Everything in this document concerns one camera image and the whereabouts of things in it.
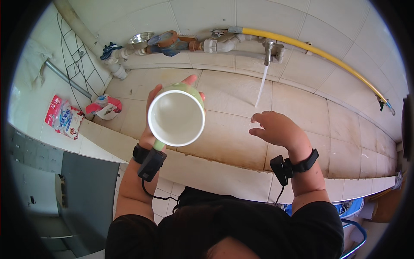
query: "black shirt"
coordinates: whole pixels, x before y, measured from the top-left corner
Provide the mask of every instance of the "black shirt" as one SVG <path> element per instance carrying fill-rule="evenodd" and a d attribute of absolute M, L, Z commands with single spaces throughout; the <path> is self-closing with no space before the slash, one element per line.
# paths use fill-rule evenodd
<path fill-rule="evenodd" d="M 278 207 L 232 196 L 190 195 L 197 192 L 201 191 L 186 188 L 178 208 L 200 204 L 219 208 L 215 226 L 223 230 L 222 237 L 239 240 L 262 259 L 339 258 L 343 252 L 342 222 L 329 202 L 309 203 L 290 217 Z M 159 258 L 157 251 L 165 244 L 159 241 L 160 237 L 174 225 L 174 215 L 165 217 L 158 226 L 139 215 L 118 217 L 109 228 L 105 258 Z M 197 237 L 188 238 L 191 242 Z M 171 253 L 169 258 L 178 257 Z"/>

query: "green mug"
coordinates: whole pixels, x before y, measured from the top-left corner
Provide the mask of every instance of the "green mug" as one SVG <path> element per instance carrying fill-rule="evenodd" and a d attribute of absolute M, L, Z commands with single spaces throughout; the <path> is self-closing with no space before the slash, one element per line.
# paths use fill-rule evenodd
<path fill-rule="evenodd" d="M 148 109 L 148 126 L 156 140 L 155 150 L 165 145 L 182 147 L 200 137 L 205 124 L 200 93 L 185 83 L 161 89 Z"/>

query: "black wrist sensor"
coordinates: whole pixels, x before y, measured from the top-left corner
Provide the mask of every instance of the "black wrist sensor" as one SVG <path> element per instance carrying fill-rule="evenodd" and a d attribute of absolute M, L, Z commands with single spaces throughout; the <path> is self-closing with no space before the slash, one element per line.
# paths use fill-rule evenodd
<path fill-rule="evenodd" d="M 148 150 L 139 145 L 134 147 L 132 155 L 133 159 L 141 164 L 137 172 L 138 176 L 147 182 L 152 181 L 167 157 L 167 154 L 162 151 L 155 150 L 154 148 Z"/>
<path fill-rule="evenodd" d="M 280 155 L 270 160 L 270 167 L 272 168 L 280 184 L 282 186 L 286 186 L 287 180 L 289 178 L 292 178 L 294 173 L 302 173 L 308 171 L 316 162 L 316 159 L 318 157 L 318 151 L 316 149 L 313 149 L 312 153 L 306 160 L 293 165 L 292 162 L 290 162 L 289 158 L 286 158 L 283 162 L 283 157 Z"/>

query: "water stream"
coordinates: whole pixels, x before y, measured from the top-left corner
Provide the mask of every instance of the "water stream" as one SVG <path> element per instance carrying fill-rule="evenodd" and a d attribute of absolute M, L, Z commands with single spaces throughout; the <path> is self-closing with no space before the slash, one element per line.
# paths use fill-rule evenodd
<path fill-rule="evenodd" d="M 265 66 L 265 70 L 263 71 L 262 84 L 260 85 L 259 96 L 258 96 L 258 100 L 257 100 L 256 105 L 255 105 L 256 108 L 257 108 L 257 106 L 259 104 L 260 96 L 262 95 L 263 85 L 265 85 L 265 79 L 266 79 L 267 69 L 268 68 L 269 68 L 268 66 Z"/>

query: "black cable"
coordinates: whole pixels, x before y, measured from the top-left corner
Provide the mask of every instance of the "black cable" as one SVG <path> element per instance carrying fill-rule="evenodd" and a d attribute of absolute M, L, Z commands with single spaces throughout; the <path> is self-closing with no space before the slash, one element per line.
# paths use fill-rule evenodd
<path fill-rule="evenodd" d="M 144 186 L 144 179 L 142 179 L 142 189 L 144 189 L 144 191 L 145 191 L 145 193 L 148 195 L 148 196 L 150 196 L 150 197 L 152 197 L 152 198 L 156 198 L 156 199 L 161 199 L 161 200 L 168 200 L 168 199 L 173 199 L 173 200 L 175 200 L 175 201 L 177 201 L 178 202 L 178 200 L 176 200 L 175 198 L 173 198 L 173 197 L 168 197 L 168 198 L 162 198 L 162 197 L 158 197 L 158 196 L 154 196 L 154 195 L 152 195 L 152 194 L 150 194 L 148 191 L 147 191 L 147 189 L 145 188 L 145 186 Z"/>
<path fill-rule="evenodd" d="M 279 198 L 280 198 L 280 196 L 282 195 L 283 190 L 284 190 L 284 185 L 282 185 L 282 190 L 280 191 L 280 194 L 279 194 L 279 196 L 277 197 L 277 199 L 276 199 L 276 203 L 275 203 L 275 204 L 277 204 L 277 202 L 279 201 Z"/>

